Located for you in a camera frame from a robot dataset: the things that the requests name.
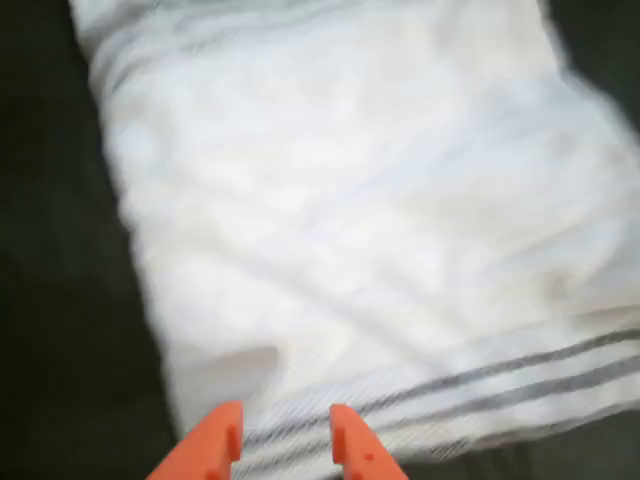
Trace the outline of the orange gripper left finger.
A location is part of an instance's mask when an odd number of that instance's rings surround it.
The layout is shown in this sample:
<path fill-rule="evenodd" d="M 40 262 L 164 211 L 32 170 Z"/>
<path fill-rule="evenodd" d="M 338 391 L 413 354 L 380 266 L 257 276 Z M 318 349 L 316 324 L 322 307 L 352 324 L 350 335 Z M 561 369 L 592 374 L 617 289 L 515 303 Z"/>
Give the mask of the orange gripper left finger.
<path fill-rule="evenodd" d="M 240 460 L 243 405 L 226 402 L 197 424 L 147 476 L 148 480 L 230 480 Z"/>

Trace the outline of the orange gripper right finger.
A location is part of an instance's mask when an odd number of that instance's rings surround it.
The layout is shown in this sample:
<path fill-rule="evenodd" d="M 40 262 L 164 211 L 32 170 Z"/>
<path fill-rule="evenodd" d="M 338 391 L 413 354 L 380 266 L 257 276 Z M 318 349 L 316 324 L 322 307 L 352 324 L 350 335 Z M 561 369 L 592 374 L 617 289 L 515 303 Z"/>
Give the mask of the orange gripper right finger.
<path fill-rule="evenodd" d="M 345 480 L 407 480 L 375 432 L 351 407 L 330 407 L 332 458 Z"/>

